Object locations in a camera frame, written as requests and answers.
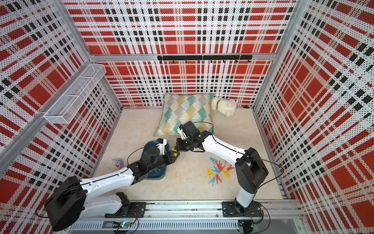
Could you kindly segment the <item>dark teal storage box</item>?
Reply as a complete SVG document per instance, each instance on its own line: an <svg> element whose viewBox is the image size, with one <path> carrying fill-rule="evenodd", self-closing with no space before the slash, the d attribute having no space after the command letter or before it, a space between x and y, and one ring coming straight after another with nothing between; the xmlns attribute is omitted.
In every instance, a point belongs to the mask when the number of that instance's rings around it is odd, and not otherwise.
<svg viewBox="0 0 374 234"><path fill-rule="evenodd" d="M167 143L166 139L159 138L155 141L149 141L148 143L145 144L143 152L141 157L145 155L145 152L150 148L150 147L157 147L159 144L159 140L163 141L164 144L164 150L168 151L169 150L169 144ZM150 171L148 174L148 177L146 178L147 180L161 180L165 174L166 174L167 167L163 166L161 168L155 169L153 171Z"/></svg>

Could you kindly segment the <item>teal clothespin pile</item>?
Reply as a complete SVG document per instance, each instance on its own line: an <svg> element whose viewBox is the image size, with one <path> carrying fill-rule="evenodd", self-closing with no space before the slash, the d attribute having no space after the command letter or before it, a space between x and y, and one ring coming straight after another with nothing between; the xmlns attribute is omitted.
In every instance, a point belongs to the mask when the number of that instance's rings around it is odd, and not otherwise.
<svg viewBox="0 0 374 234"><path fill-rule="evenodd" d="M211 169L211 172L216 173L216 174L219 174L219 173L220 173L220 170L217 169L215 166L213 166L213 168Z"/></svg>

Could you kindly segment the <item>teal clothespin front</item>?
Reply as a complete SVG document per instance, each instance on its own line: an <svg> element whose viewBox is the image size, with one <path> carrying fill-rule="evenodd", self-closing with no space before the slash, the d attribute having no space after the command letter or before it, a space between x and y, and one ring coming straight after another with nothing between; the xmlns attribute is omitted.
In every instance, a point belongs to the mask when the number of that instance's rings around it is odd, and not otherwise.
<svg viewBox="0 0 374 234"><path fill-rule="evenodd" d="M215 184L215 180L216 180L216 178L213 177L213 178L208 182L208 184L211 184L211 186L213 187L214 184Z"/></svg>

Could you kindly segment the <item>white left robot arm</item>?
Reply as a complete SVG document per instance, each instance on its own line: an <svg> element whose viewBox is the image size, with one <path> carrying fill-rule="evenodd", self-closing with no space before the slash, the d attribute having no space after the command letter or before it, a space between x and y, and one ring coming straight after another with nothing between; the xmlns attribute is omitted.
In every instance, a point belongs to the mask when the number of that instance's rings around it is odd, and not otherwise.
<svg viewBox="0 0 374 234"><path fill-rule="evenodd" d="M161 153L158 147L153 146L144 152L140 160L116 172L89 179L67 178L44 204L52 230L62 231L85 216L117 213L124 206L124 195L107 201L100 201L97 197L139 183L150 172L175 163L179 155L174 149Z"/></svg>

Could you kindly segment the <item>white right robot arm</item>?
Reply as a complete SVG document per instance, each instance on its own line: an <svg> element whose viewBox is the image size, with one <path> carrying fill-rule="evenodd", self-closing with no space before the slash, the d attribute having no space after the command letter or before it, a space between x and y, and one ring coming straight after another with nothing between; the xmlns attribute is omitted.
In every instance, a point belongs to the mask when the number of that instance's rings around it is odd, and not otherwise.
<svg viewBox="0 0 374 234"><path fill-rule="evenodd" d="M194 123L187 122L178 127L180 138L177 139L178 151L194 151L212 153L228 162L235 168L240 186L234 200L236 208L246 211L252 205L255 194L269 175L263 159L254 148L242 149L219 140L209 131L200 131Z"/></svg>

